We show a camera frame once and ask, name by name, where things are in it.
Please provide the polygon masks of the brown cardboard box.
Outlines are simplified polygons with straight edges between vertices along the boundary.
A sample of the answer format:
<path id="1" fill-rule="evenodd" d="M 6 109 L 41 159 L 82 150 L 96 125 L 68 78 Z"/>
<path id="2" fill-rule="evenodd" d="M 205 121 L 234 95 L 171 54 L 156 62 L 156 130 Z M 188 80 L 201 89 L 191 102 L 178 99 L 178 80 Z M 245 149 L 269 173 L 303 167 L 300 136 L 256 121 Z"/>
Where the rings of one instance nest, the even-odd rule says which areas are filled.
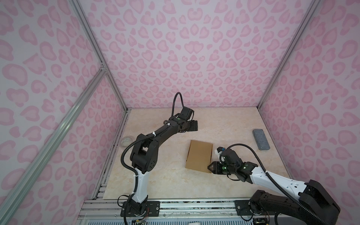
<path id="1" fill-rule="evenodd" d="M 212 150 L 212 143 L 191 140 L 185 168 L 198 172 L 210 173 L 208 166 L 212 161 Z"/>

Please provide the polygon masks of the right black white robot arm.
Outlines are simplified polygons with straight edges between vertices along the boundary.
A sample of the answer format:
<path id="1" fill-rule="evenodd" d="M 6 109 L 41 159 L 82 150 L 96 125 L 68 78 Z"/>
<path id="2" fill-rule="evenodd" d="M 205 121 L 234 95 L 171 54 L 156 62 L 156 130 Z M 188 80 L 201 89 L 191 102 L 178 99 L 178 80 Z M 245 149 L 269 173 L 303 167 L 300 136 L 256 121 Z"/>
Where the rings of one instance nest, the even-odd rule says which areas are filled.
<path id="1" fill-rule="evenodd" d="M 238 209 L 252 216 L 274 213 L 274 221 L 280 214 L 299 219 L 307 225 L 334 225 L 340 214 L 340 207 L 317 181 L 297 181 L 272 173 L 265 169 L 262 161 L 255 156 L 257 163 L 243 161 L 231 147 L 216 149 L 218 161 L 208 165 L 213 174 L 234 175 L 236 182 L 259 185 L 275 192 L 270 194 L 257 190 L 250 198 L 247 207 Z"/>

